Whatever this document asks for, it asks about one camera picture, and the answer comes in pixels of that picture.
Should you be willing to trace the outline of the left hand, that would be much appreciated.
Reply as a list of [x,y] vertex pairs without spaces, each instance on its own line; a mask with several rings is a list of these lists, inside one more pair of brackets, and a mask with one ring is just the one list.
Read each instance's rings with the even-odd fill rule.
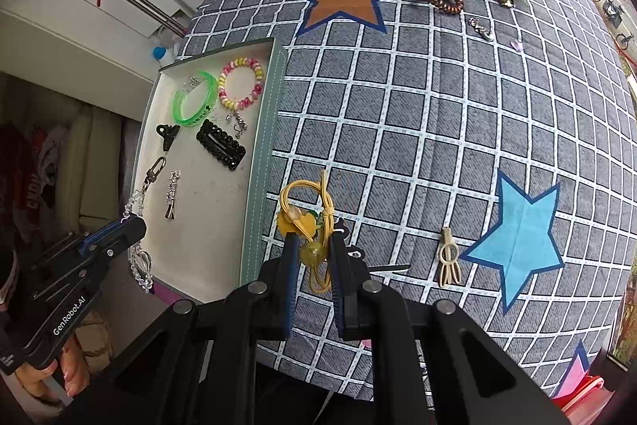
[[30,364],[22,364],[15,374],[21,386],[32,397],[46,403],[60,403],[61,398],[55,396],[45,380],[50,379],[59,369],[63,375],[65,393],[69,398],[76,397],[90,384],[91,375],[85,361],[83,351],[73,334],[65,343],[62,353],[56,360],[42,370],[37,370]]

